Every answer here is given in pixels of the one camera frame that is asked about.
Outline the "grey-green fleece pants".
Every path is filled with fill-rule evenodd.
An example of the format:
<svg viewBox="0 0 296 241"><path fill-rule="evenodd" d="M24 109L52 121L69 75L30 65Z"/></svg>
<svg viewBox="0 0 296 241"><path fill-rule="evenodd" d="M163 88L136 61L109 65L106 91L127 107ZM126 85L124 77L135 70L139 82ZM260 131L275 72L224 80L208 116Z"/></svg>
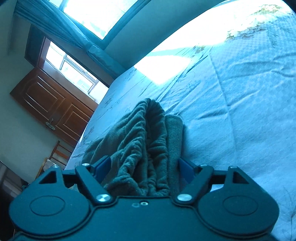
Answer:
<svg viewBox="0 0 296 241"><path fill-rule="evenodd" d="M181 117L165 114L161 105L146 98L124 115L103 138L86 149L82 162L111 158L111 170L102 185L112 196L175 196L181 184L184 124Z"/></svg>

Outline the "blue left curtain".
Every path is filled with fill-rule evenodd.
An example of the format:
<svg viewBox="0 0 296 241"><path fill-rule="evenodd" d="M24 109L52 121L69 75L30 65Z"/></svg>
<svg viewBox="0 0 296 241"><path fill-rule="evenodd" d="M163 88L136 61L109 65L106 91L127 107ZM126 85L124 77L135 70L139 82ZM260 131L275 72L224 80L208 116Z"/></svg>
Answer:
<svg viewBox="0 0 296 241"><path fill-rule="evenodd" d="M125 69L104 50L93 43L68 16L49 1L17 1L16 15L35 27L81 49L112 77L119 77Z"/></svg>

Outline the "wooden chair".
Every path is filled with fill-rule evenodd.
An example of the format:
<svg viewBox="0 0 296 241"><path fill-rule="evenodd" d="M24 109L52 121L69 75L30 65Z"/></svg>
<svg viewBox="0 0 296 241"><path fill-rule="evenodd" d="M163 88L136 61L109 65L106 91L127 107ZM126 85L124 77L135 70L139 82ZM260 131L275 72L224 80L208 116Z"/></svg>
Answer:
<svg viewBox="0 0 296 241"><path fill-rule="evenodd" d="M72 155L74 147L61 141L57 141L51 154L46 157L39 168L39 171L36 175L36 179L44 173L47 169L53 166L58 166L62 170L65 169L70 156Z"/></svg>

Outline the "brown wooden door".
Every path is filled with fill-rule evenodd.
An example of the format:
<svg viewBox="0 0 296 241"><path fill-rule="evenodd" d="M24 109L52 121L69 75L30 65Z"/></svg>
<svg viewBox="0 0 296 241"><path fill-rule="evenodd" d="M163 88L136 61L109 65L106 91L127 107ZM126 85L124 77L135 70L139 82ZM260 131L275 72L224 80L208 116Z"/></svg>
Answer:
<svg viewBox="0 0 296 241"><path fill-rule="evenodd" d="M70 92L36 67L16 85L11 96L53 134L74 147L98 107L75 89Z"/></svg>

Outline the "bedroom window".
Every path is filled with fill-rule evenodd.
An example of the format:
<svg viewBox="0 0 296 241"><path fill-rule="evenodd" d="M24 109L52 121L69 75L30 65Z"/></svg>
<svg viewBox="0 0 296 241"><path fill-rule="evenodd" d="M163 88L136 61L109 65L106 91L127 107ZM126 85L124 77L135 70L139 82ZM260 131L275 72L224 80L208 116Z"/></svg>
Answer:
<svg viewBox="0 0 296 241"><path fill-rule="evenodd" d="M50 1L102 49L149 1Z"/></svg>

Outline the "black flat television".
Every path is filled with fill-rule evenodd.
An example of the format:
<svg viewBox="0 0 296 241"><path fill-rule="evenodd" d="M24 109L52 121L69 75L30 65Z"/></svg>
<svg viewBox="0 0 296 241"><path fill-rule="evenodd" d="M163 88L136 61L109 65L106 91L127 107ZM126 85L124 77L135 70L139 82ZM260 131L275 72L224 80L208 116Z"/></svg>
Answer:
<svg viewBox="0 0 296 241"><path fill-rule="evenodd" d="M1 193L5 193L10 198L16 198L28 182L23 180L1 161Z"/></svg>

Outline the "blue floral bed sheet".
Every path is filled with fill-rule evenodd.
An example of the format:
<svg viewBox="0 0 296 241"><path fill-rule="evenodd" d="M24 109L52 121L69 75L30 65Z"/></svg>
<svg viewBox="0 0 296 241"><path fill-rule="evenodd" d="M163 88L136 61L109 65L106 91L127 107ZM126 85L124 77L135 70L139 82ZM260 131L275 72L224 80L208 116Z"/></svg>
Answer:
<svg viewBox="0 0 296 241"><path fill-rule="evenodd" d="M116 78L67 169L138 102L184 123L182 157L238 166L278 203L278 240L295 240L295 12L284 1L224 1Z"/></svg>

